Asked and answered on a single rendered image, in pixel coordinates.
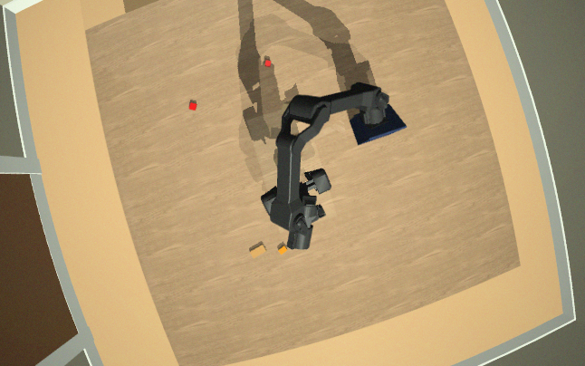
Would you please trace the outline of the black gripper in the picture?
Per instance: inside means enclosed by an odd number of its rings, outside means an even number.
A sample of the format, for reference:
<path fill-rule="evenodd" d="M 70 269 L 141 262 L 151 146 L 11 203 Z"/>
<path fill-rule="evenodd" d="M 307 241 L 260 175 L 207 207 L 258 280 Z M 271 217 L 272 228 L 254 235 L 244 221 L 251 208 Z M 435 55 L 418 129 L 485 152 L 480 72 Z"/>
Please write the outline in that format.
<path fill-rule="evenodd" d="M 309 196 L 310 194 L 308 191 L 314 188 L 319 192 L 319 194 L 322 194 L 331 189 L 331 183 L 324 169 L 320 168 L 313 171 L 304 172 L 304 175 L 309 181 L 304 183 L 300 182 L 299 195 L 305 194 Z M 271 204 L 275 200 L 276 195 L 276 186 L 266 192 L 264 195 L 261 195 L 261 201 L 268 216 L 270 216 Z"/>

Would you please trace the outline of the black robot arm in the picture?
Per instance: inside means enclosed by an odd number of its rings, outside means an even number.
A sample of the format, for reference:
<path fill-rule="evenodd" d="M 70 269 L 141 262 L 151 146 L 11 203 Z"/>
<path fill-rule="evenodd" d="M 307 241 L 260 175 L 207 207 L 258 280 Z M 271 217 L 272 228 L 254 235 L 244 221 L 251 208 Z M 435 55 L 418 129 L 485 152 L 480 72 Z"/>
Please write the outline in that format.
<path fill-rule="evenodd" d="M 378 86 L 357 82 L 350 91 L 340 91 L 327 96 L 298 94 L 282 116 L 282 128 L 276 138 L 277 195 L 271 204 L 272 223 L 289 231 L 287 247 L 308 249 L 312 238 L 312 223 L 325 217 L 321 204 L 316 206 L 317 197 L 299 195 L 301 151 L 305 144 L 320 134 L 331 114 L 351 108 L 360 109 L 361 121 L 370 129 L 388 123 L 385 109 L 389 95 Z M 297 120 L 310 124 L 297 136 L 291 134 L 291 124 Z"/>

